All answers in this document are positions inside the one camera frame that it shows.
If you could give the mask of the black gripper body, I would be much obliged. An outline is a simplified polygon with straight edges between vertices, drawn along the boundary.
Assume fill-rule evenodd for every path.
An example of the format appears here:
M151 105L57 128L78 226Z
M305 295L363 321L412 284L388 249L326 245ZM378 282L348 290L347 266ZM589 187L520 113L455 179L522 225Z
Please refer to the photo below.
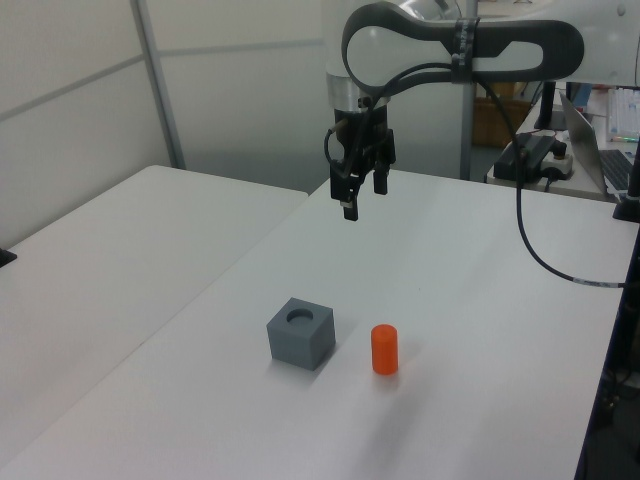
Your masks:
M387 174L396 161L393 131L388 127L388 108L373 111L334 111L335 125L331 133L343 147L343 157L331 160L338 174Z

